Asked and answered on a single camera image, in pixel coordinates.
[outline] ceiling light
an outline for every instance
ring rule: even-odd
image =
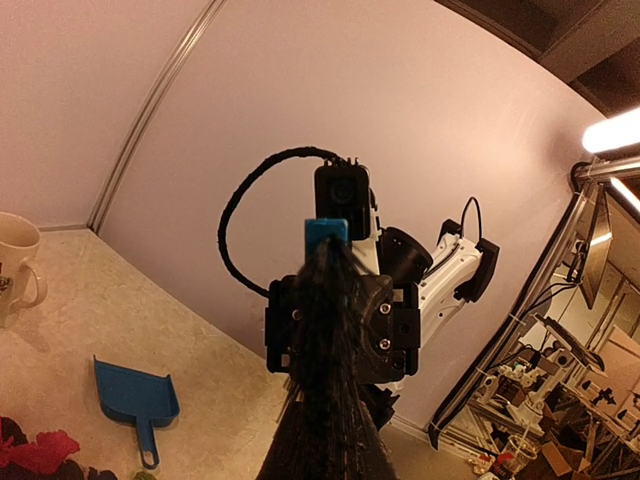
[[[634,143],[640,143],[640,108],[591,125],[582,137],[582,146],[591,153],[615,150]]]
[[[633,207],[640,212],[640,200],[636,197],[627,186],[617,178],[611,179],[611,186],[618,190],[624,198],[626,198]]]
[[[613,234],[611,232],[607,232],[604,235],[600,235],[597,238],[594,238],[593,240],[591,240],[590,246],[594,246],[594,245],[598,245],[600,243],[604,243],[607,240],[611,240],[611,238],[613,237]]]

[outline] white wall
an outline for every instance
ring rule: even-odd
[[[216,228],[263,158],[309,144],[358,156],[383,224],[428,248],[476,195],[501,258],[484,298],[429,345],[408,382],[399,411],[426,423],[509,312],[569,202],[581,134],[601,118],[531,60],[430,1],[234,0],[161,106],[103,236],[262,352],[265,301],[226,273]],[[263,286],[301,264],[318,165],[269,172],[231,225],[233,258]]]
[[[205,0],[0,2],[0,209],[85,224]]]

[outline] camera lens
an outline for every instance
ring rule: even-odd
[[[338,205],[349,205],[356,197],[356,185],[353,178],[337,178],[329,188],[331,200]]]

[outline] metal frame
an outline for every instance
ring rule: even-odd
[[[568,252],[573,240],[576,226],[591,196],[593,188],[609,181],[612,177],[629,178],[640,176],[640,156],[623,160],[576,165],[573,169],[572,181],[576,191],[565,212],[561,223],[556,228],[552,239],[545,248],[536,268],[529,276],[527,285],[521,291],[509,317],[501,329],[494,335],[483,352],[467,370],[454,390],[440,405],[430,424],[425,426],[432,437],[434,447],[437,446],[439,433],[446,428],[448,421],[466,405],[470,394],[477,388],[484,371],[497,359],[502,358],[513,349],[522,330],[520,317],[535,302],[542,290],[547,287],[556,267]]]
[[[102,187],[98,200],[96,201],[93,211],[87,221],[87,227],[98,235],[104,225],[107,213],[111,207],[115,195],[122,183],[124,174],[131,163],[140,141],[144,136],[149,123],[153,119],[158,107],[162,103],[169,87],[173,84],[178,73],[182,70],[189,54],[196,46],[207,27],[224,6],[227,0],[211,0],[209,4],[202,10],[200,15],[193,22],[185,36],[182,38],[171,57],[165,64],[164,68],[156,78],[156,81],[147,95],[147,98],[138,112],[127,137],[120,149],[116,163],[109,174],[109,177]]]

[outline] wire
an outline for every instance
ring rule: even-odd
[[[469,208],[469,205],[471,205],[472,202],[475,203],[476,211],[478,212],[478,236],[479,236],[479,238],[482,238],[482,213],[480,212],[480,203],[478,202],[478,199],[476,197],[470,197],[469,200],[467,200],[467,204],[464,206],[464,209],[462,210],[462,216],[460,218],[460,238],[456,242],[455,247],[453,248],[453,250],[451,252],[449,252],[447,254],[447,256],[444,258],[444,260],[439,262],[437,265],[432,266],[429,270],[427,270],[424,273],[424,275],[422,276],[422,281],[426,280],[431,275],[433,275],[438,270],[440,270],[441,267],[446,265],[446,263],[449,260],[451,260],[451,258],[456,254],[456,252],[460,248],[460,239],[464,237],[464,221],[465,221],[465,218],[467,216],[467,209]]]
[[[558,295],[558,294],[560,294],[560,293],[562,293],[562,292],[564,292],[564,291],[571,290],[572,288],[576,288],[577,286],[578,286],[578,284],[577,284],[577,283],[575,283],[575,284],[571,284],[571,285],[568,285],[568,286],[565,286],[565,287],[562,287],[562,288],[558,289],[556,292],[553,292],[553,293],[552,293],[551,295],[549,295],[548,297],[543,298],[542,300],[540,300],[540,301],[538,301],[538,302],[534,303],[533,305],[531,305],[531,306],[526,310],[525,315],[526,315],[526,314],[528,314],[529,312],[531,312],[531,310],[533,310],[534,308],[537,308],[537,307],[539,307],[540,305],[542,305],[543,303],[548,302],[549,300],[551,300],[551,299],[552,299],[553,297],[555,297],[556,295]]]
[[[518,357],[518,355],[520,355],[525,350],[532,350],[534,352],[537,352],[537,350],[535,348],[533,348],[533,345],[529,345],[529,344],[524,345],[523,347],[519,348],[516,353],[514,353],[512,355],[509,355],[507,358],[505,358],[504,360],[502,360],[499,363],[496,363],[495,365],[492,365],[487,370],[488,371],[495,370],[496,368],[498,368],[498,367],[500,367],[502,365],[506,365],[508,363],[511,363],[514,359],[516,359]]]
[[[547,296],[546,298],[542,299],[542,296],[547,293],[549,290],[551,290],[553,287],[558,287],[558,286],[562,286],[562,288],[558,289],[556,292],[551,293],[551,295]],[[555,297],[556,295],[566,291],[566,290],[571,290],[572,288],[577,287],[578,284],[577,283],[554,283],[549,285],[547,288],[545,288],[544,290],[542,290],[540,292],[540,294],[537,296],[537,298],[535,299],[533,305],[531,305],[522,315],[523,317],[525,317],[527,314],[529,314],[529,312],[531,312],[532,310],[534,310],[536,307],[539,307],[540,305],[542,305],[543,303],[548,302],[549,300],[551,300],[553,297]],[[489,367],[488,370],[492,370],[495,369],[501,365],[505,365],[509,362],[511,362],[514,358],[516,358],[520,353],[522,353],[524,350],[533,350],[534,352],[538,352],[541,353],[542,349],[544,348],[544,344],[547,343],[547,340],[549,338],[549,331],[547,331],[547,333],[545,334],[544,340],[542,341],[542,345],[540,345],[539,349],[535,349],[533,348],[532,345],[525,345],[524,347],[522,347],[521,349],[519,349],[516,353],[514,353],[513,355],[510,355],[509,357],[507,357],[505,360],[502,360],[499,363],[496,363],[495,365]]]
[[[227,268],[233,278],[238,280],[248,289],[256,292],[258,295],[262,295],[265,298],[269,297],[269,290],[249,280],[233,264],[233,261],[231,260],[231,257],[229,255],[229,247],[227,245],[227,229],[229,227],[229,222],[231,221],[233,212],[240,203],[240,200],[242,200],[243,195],[247,193],[253,183],[270,168],[276,166],[278,163],[294,157],[319,157],[324,159],[325,163],[347,163],[344,158],[341,158],[337,154],[330,152],[329,150],[322,150],[316,147],[291,148],[289,150],[273,154],[269,158],[265,159],[260,165],[258,165],[258,167],[253,172],[247,175],[247,178],[242,181],[238,189],[233,192],[231,199],[222,212],[222,216],[220,217],[220,224],[218,225],[218,249],[220,250],[220,256],[222,257],[224,266]]]
[[[476,212],[478,213],[478,238],[482,238],[482,212],[480,211],[480,202],[476,197],[469,197],[467,200],[467,204],[464,206],[464,210],[462,210],[462,219],[460,220],[460,236],[464,237],[464,220],[467,216],[467,210],[471,203],[474,203],[476,206]]]

